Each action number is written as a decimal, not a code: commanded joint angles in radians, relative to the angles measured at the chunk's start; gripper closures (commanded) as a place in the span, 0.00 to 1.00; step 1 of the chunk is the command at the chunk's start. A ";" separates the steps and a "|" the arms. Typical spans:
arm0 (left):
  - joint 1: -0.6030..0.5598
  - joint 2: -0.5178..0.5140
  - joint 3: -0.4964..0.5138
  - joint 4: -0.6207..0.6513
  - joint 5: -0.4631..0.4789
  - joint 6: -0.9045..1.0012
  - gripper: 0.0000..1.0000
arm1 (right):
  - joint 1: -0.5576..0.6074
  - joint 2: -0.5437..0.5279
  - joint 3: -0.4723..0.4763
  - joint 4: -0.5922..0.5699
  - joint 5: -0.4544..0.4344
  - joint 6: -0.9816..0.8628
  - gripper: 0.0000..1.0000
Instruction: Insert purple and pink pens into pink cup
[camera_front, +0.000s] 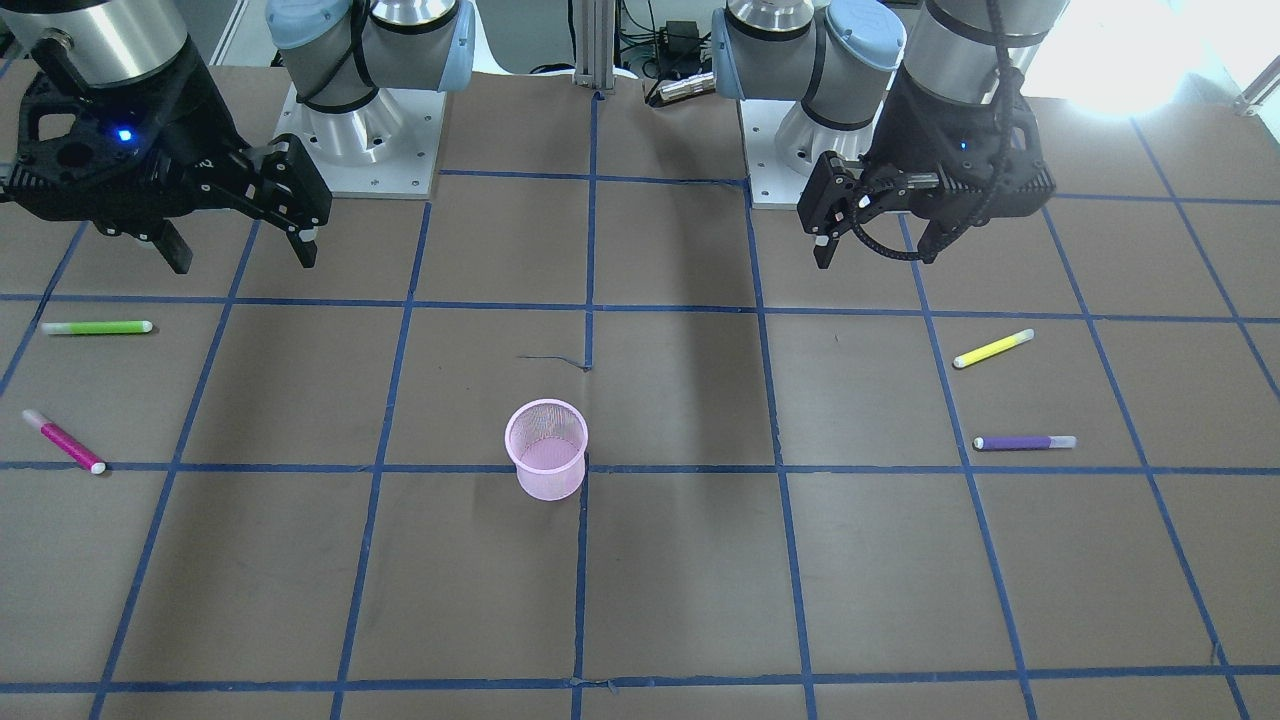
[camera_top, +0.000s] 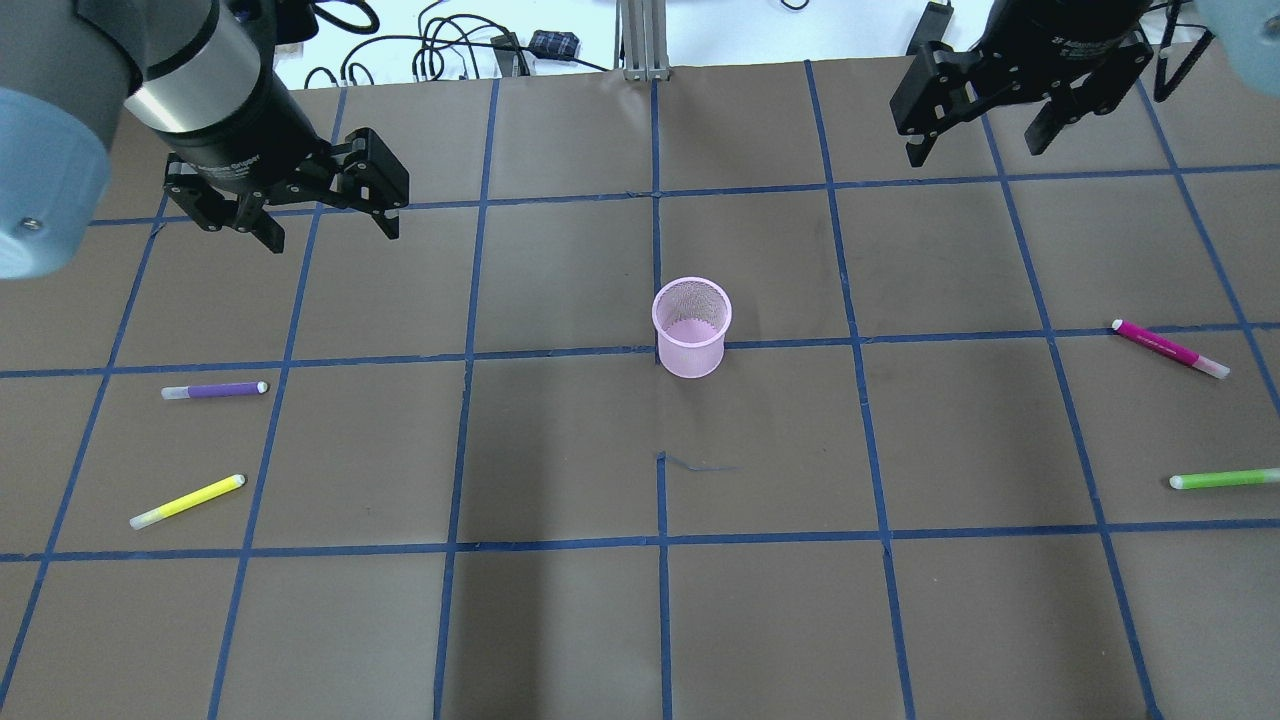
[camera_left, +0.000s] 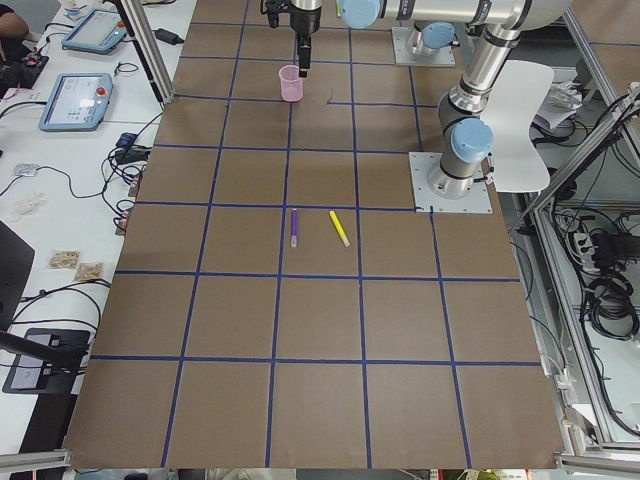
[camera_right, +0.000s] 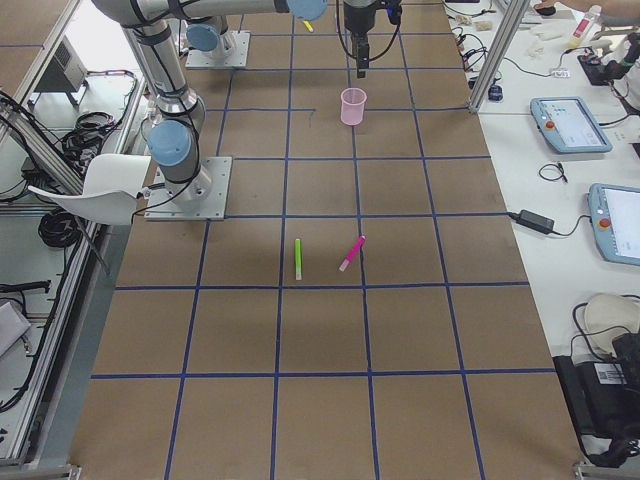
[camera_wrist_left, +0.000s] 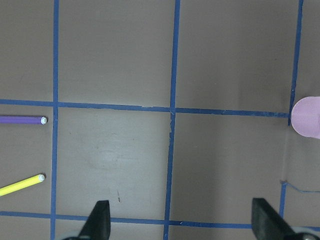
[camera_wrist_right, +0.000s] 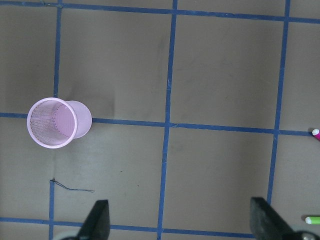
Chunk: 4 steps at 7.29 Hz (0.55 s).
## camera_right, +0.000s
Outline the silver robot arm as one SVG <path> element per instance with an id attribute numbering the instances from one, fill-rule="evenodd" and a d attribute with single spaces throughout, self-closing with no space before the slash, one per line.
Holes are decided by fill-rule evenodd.
<path id="1" fill-rule="evenodd" d="M 290 13 L 301 21 L 314 21 L 326 11 L 327 1 L 273 1 L 279 13 Z M 393 45 L 402 22 L 400 1 L 339 1 L 336 4 L 336 31 L 345 54 L 356 64 L 358 78 L 365 78 L 370 64 L 383 57 Z M 385 11 L 388 21 L 395 27 L 391 40 L 378 55 L 371 55 L 368 35 L 375 27 L 376 14 Z M 188 20 L 186 37 L 192 47 L 202 52 L 213 52 L 223 45 L 228 27 L 224 14 L 214 15 L 219 20 Z"/>
<path id="2" fill-rule="evenodd" d="M 316 20 L 325 1 L 96 1 L 128 37 L 143 75 L 155 96 L 159 123 L 147 134 L 152 159 L 164 175 L 168 199 L 199 203 L 211 191 L 211 176 L 200 158 L 200 131 L 205 118 L 202 98 L 189 87 L 167 23 L 185 21 L 195 33 L 189 42 L 212 51 L 224 36 L 226 17 L 235 14 L 291 14 Z"/>

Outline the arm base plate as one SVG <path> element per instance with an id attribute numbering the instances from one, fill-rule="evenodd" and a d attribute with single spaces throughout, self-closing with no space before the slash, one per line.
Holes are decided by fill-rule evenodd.
<path id="1" fill-rule="evenodd" d="M 151 192 L 144 217 L 149 221 L 223 220 L 231 170 L 231 157 L 206 157 L 200 161 L 199 174 L 178 194 L 182 186 L 166 182 L 157 167 L 154 183 L 164 186 Z"/>
<path id="2" fill-rule="evenodd" d="M 251 34 L 247 30 L 227 31 L 212 51 L 191 49 L 186 60 L 190 70 L 245 69 Z"/>

